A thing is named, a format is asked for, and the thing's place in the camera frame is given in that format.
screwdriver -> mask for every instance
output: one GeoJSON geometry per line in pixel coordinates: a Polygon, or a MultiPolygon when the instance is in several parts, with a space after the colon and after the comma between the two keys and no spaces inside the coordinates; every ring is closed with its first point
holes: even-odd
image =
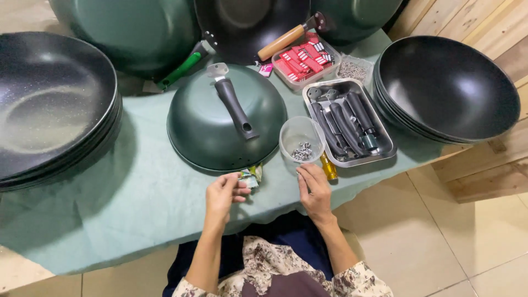
{"type": "Polygon", "coordinates": [[[330,162],[328,159],[328,156],[326,155],[326,152],[323,152],[323,155],[320,158],[321,163],[323,164],[323,171],[326,174],[327,180],[336,180],[337,179],[337,171],[335,170],[335,165],[330,162]]]}

green tablecloth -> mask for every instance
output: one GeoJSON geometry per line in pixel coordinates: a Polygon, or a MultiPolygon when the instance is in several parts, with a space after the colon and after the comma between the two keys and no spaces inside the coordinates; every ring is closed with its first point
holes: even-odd
{"type": "MultiPolygon", "coordinates": [[[[389,43],[380,30],[357,44],[351,55],[375,61],[389,43]]],[[[307,115],[300,93],[291,92],[275,74],[270,80],[282,94],[289,117],[307,115]]],[[[57,184],[3,194],[0,245],[54,274],[66,274],[113,266],[168,244],[197,239],[205,188],[215,176],[193,170],[173,151],[165,126],[173,94],[125,97],[114,148],[86,172],[57,184]]],[[[388,128],[399,147],[397,155],[339,168],[332,208],[439,156],[440,144],[388,128]]],[[[277,151],[264,165],[260,191],[233,207],[227,233],[301,208],[296,173],[277,151]]]]}

hand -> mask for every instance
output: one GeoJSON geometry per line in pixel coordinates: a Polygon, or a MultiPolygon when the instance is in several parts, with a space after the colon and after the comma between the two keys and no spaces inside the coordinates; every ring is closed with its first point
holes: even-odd
{"type": "Polygon", "coordinates": [[[221,175],[207,187],[205,194],[205,223],[226,224],[233,202],[244,202],[240,195],[251,193],[245,182],[238,181],[240,172],[221,175]]]}
{"type": "Polygon", "coordinates": [[[330,185],[323,169],[314,164],[302,164],[299,172],[300,202],[315,225],[326,225],[333,221],[330,209],[330,185]]]}

plastic cup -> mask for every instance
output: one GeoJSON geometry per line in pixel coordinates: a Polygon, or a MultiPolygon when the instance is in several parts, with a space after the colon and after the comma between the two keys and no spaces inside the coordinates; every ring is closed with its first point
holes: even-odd
{"type": "Polygon", "coordinates": [[[280,151],[290,161],[312,163],[319,160],[326,147],[326,138],[319,124],[309,117],[297,116],[287,120],[280,129],[280,151]],[[312,155],[304,161],[295,160],[291,153],[300,149],[299,143],[309,142],[312,155]]]}

stack of woks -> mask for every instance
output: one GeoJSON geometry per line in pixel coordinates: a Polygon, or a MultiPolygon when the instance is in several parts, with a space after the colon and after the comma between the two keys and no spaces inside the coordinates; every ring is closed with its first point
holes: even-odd
{"type": "Polygon", "coordinates": [[[120,129],[108,58],[45,32],[0,34],[0,192],[71,177],[97,162],[120,129]]]}
{"type": "Polygon", "coordinates": [[[446,144],[472,144],[510,129],[521,111],[508,76],[477,50],[436,36],[388,46],[374,66],[374,99],[392,124],[446,144]]]}

